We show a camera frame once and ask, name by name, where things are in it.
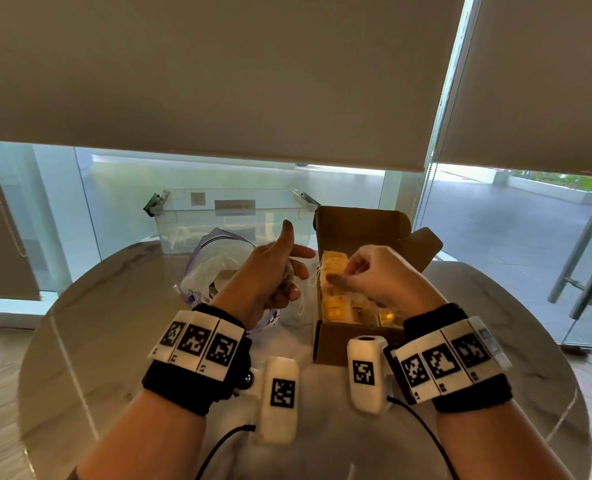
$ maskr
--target table top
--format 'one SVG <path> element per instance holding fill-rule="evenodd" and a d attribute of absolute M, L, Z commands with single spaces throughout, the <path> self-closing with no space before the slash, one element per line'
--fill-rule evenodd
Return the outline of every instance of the table top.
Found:
<path fill-rule="evenodd" d="M 172 289 L 186 257 L 141 242 L 102 261 L 70 286 L 36 329 L 20 371 L 21 438 L 36 478 L 62 480 L 140 390 L 147 355 L 179 309 Z M 315 266 L 310 260 L 308 266 Z M 424 274 L 469 315 L 478 315 L 513 363 L 515 399 L 577 480 L 587 480 L 592 441 L 587 407 L 573 371 L 536 318 L 490 278 L 460 262 L 432 262 Z M 349 401 L 345 368 L 312 363 L 315 291 L 258 333 L 252 364 L 269 356 L 301 367 L 298 436 L 289 446 L 231 438 L 206 479 L 244 477 L 446 479 L 442 457 L 422 426 L 402 408 L 380 417 Z M 203 457 L 229 429 L 253 420 L 254 400 L 216 403 L 208 415 Z M 414 406 L 435 430 L 431 404 Z"/>

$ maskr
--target clear plastic bin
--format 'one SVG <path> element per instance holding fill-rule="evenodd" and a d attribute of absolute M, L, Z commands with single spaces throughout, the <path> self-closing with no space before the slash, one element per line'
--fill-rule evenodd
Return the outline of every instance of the clear plastic bin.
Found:
<path fill-rule="evenodd" d="M 294 225 L 295 242 L 307 244 L 317 207 L 296 189 L 170 189 L 150 203 L 167 254 L 192 252 L 214 227 L 266 244 L 278 238 L 284 219 Z"/>

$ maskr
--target open cardboard box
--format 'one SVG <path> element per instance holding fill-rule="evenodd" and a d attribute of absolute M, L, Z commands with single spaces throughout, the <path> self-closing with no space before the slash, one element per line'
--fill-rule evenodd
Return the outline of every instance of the open cardboard box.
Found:
<path fill-rule="evenodd" d="M 356 209 L 321 205 L 314 215 L 318 255 L 340 251 L 351 256 L 365 244 L 390 246 L 418 271 L 423 271 L 442 249 L 436 234 L 423 227 L 412 232 L 409 217 L 396 210 Z M 347 343 L 359 335 L 381 335 L 390 344 L 405 341 L 401 328 L 323 321 L 320 281 L 317 283 L 317 322 L 314 362 L 347 367 Z"/>

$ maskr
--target forearm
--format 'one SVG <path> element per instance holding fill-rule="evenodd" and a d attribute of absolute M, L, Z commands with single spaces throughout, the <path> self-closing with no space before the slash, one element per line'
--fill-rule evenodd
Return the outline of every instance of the forearm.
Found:
<path fill-rule="evenodd" d="M 80 480 L 190 478 L 206 419 L 143 390 L 78 466 Z"/>
<path fill-rule="evenodd" d="M 439 413 L 437 426 L 461 480 L 573 480 L 514 400 Z"/>

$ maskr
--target wrist tracker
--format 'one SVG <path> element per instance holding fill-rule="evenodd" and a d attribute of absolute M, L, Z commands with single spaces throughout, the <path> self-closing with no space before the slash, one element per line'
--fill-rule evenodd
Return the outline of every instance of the wrist tracker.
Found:
<path fill-rule="evenodd" d="M 408 322 L 410 341 L 384 353 L 409 404 L 432 399 L 440 412 L 462 412 L 512 398 L 511 363 L 480 318 L 450 303 Z"/>
<path fill-rule="evenodd" d="M 249 387 L 250 348 L 242 323 L 223 310 L 209 305 L 181 310 L 149 354 L 153 362 L 142 385 L 204 416 L 213 402 Z"/>

